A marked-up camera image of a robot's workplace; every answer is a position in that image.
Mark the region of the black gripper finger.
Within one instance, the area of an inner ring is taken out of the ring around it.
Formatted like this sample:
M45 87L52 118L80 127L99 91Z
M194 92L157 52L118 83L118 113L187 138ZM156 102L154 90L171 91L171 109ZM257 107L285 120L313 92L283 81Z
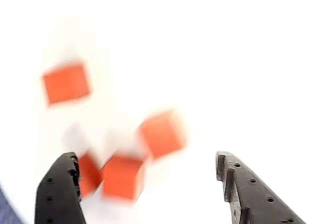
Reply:
M305 224L245 163L230 152L217 152L216 179L222 182L233 224Z
M79 162L74 152L61 154L40 181L35 199L36 224L85 224Z

